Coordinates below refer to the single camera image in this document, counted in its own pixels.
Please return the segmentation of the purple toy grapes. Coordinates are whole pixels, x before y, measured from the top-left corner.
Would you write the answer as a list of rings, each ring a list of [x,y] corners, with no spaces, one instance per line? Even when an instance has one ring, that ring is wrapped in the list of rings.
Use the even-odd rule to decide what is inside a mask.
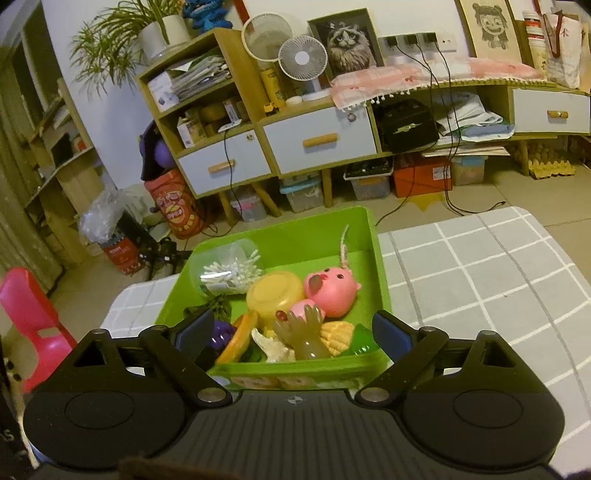
[[[231,323],[215,320],[211,334],[211,341],[208,342],[209,347],[211,347],[216,352],[223,351],[226,346],[228,346],[228,343],[231,341],[235,331],[236,328],[235,326],[231,325]]]

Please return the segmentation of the wooden shelf cabinet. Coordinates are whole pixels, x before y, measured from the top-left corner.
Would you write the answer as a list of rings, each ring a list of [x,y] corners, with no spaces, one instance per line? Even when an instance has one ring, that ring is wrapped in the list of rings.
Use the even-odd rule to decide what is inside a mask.
[[[232,221],[238,190],[249,187],[280,216],[263,185],[279,173],[263,135],[270,99],[238,30],[215,28],[170,50],[137,83],[194,198],[216,196]]]

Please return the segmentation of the wooden low sideboard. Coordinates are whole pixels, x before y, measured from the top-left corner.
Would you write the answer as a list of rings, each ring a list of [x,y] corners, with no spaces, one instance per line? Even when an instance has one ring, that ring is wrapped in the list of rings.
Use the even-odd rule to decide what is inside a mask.
[[[590,97],[550,84],[439,81],[421,89],[372,99],[346,110],[322,98],[287,107],[260,120],[257,135],[282,180],[318,173],[322,203],[332,207],[332,171],[342,165],[418,152],[453,158],[466,141],[441,143],[443,128],[460,124],[458,93],[476,95],[485,110],[514,126],[508,139],[521,151],[530,140],[590,132]]]

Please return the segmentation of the translucent rubber hand toy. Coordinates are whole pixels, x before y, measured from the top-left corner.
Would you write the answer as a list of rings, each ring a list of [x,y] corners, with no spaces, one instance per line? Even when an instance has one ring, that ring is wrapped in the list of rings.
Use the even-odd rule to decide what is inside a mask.
[[[318,306],[304,305],[304,316],[293,312],[278,314],[273,322],[273,331],[283,344],[294,350],[297,360],[317,360],[331,357],[322,343],[322,311]]]

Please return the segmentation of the green plastic storage box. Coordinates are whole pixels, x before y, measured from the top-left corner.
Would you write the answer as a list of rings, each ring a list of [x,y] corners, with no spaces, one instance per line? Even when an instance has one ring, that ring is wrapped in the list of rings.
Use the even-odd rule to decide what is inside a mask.
[[[207,240],[194,248],[171,288],[155,322],[172,327],[188,307],[205,303],[198,271],[213,261],[214,253],[239,240],[252,241],[262,258],[263,283],[249,294],[230,297],[232,316],[250,310],[269,327],[277,310],[304,299],[304,278],[328,273],[339,264],[339,246],[349,248],[353,276],[362,288],[342,320],[372,327],[374,314],[390,307],[386,272],[373,213],[365,207],[332,210],[269,227]],[[229,390],[360,388],[383,373],[390,363],[380,349],[344,358],[269,364],[239,362],[209,370]]]

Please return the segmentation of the orange cartoon bin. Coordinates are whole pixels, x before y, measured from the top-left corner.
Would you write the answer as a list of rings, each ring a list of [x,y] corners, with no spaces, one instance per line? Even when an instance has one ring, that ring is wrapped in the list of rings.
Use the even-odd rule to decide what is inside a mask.
[[[178,239],[197,235],[204,221],[199,216],[197,201],[178,169],[172,169],[144,186],[163,215],[171,232]]]

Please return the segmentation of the large white fan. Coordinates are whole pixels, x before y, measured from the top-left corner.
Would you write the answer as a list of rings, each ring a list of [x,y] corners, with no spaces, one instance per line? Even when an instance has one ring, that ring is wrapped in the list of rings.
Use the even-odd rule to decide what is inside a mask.
[[[293,37],[290,23],[276,13],[262,13],[249,18],[242,27],[242,45],[253,59],[273,63],[280,47]]]

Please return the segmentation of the pink fringed cloth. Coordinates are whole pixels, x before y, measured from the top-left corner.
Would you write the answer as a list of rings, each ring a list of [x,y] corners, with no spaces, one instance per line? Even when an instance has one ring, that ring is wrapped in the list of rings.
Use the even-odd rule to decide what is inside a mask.
[[[430,62],[428,68],[417,62],[373,67],[341,74],[332,80],[331,97],[339,110],[349,110],[368,101],[403,94],[430,86],[454,85],[545,85],[546,79],[523,63],[483,58]]]

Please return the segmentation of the framed cat picture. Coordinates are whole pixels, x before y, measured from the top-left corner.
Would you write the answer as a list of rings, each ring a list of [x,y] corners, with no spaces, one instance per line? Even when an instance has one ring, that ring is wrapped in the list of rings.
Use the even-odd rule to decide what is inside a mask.
[[[377,34],[366,8],[308,20],[308,28],[327,50],[329,80],[384,65]]]

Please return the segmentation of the yellow toy corn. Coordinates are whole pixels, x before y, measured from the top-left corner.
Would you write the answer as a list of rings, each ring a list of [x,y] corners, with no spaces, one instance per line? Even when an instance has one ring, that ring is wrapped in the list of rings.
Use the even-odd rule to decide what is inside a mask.
[[[346,321],[329,321],[322,324],[320,337],[332,357],[337,357],[351,347],[355,326]]]

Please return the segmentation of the pink plastic chair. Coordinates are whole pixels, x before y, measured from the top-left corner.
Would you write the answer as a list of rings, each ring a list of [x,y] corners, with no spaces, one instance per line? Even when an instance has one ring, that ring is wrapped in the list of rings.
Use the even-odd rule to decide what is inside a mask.
[[[8,271],[1,284],[1,305],[16,329],[33,345],[37,365],[23,382],[31,393],[47,380],[77,345],[33,274],[25,268]]]

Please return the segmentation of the white seashell toy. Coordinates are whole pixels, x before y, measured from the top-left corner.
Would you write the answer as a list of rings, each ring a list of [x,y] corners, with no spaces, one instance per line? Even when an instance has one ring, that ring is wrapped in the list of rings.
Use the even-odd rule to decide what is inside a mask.
[[[266,355],[267,363],[288,363],[296,361],[294,350],[290,349],[277,338],[266,337],[256,328],[250,332],[252,340]]]

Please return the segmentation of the small white desk fan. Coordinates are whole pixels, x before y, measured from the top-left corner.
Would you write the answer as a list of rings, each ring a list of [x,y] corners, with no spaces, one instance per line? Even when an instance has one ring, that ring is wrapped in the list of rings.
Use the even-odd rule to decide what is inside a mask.
[[[304,94],[304,101],[329,96],[329,89],[322,88],[318,78],[325,73],[329,62],[328,52],[318,39],[301,35],[288,39],[280,46],[280,69],[294,81],[311,83],[311,93]]]

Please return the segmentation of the orange toy slice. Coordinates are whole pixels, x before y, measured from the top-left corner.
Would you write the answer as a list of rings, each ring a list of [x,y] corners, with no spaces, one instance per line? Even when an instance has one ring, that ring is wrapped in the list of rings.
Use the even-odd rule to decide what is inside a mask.
[[[259,313],[256,311],[249,311],[240,315],[233,322],[233,326],[236,328],[235,334],[231,337],[214,364],[224,365],[238,362],[249,347],[250,340],[252,340],[252,330],[256,329],[257,325],[259,325]]]

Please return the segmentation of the clear cotton swab jar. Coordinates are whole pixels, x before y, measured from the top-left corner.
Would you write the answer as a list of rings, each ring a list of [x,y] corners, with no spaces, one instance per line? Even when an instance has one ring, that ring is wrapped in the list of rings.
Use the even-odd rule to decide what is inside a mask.
[[[190,280],[204,294],[242,295],[263,277],[259,249],[242,239],[211,250],[194,251],[188,260]]]

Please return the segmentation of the yellow plastic bowl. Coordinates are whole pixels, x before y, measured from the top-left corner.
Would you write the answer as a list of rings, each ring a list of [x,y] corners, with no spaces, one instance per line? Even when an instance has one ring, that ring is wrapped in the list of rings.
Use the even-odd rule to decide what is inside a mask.
[[[259,313],[259,330],[273,328],[277,310],[287,311],[304,298],[303,281],[288,271],[264,274],[249,287],[245,297],[247,309]]]

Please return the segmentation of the framed cartoon girl picture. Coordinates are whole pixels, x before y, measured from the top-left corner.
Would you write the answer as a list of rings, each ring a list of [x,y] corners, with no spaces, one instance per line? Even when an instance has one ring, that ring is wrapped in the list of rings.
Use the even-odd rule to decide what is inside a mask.
[[[472,57],[522,61],[514,16],[506,0],[459,0],[456,6]]]

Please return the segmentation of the red cardboard box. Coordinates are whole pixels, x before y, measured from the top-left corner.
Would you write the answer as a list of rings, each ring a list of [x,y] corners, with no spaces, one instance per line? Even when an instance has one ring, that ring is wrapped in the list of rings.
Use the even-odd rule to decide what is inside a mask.
[[[394,159],[393,180],[398,198],[453,189],[451,165],[446,157],[424,157],[415,153],[398,155]]]

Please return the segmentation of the potted green plant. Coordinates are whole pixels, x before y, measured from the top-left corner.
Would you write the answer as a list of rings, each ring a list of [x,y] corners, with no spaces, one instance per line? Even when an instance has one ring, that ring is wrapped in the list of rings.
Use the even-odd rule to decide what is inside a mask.
[[[87,96],[134,83],[135,70],[191,39],[178,1],[120,1],[84,22],[70,42],[75,81]]]

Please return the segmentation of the checkered grey tablecloth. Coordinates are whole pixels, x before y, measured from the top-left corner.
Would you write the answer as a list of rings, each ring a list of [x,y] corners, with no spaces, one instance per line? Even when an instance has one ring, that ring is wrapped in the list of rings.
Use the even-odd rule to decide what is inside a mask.
[[[590,465],[590,286],[527,210],[508,207],[377,233],[362,207],[252,230],[267,270],[305,276],[339,261],[342,230],[362,290],[349,322],[387,309],[456,338],[498,332],[557,398],[565,432],[553,458],[563,474]]]

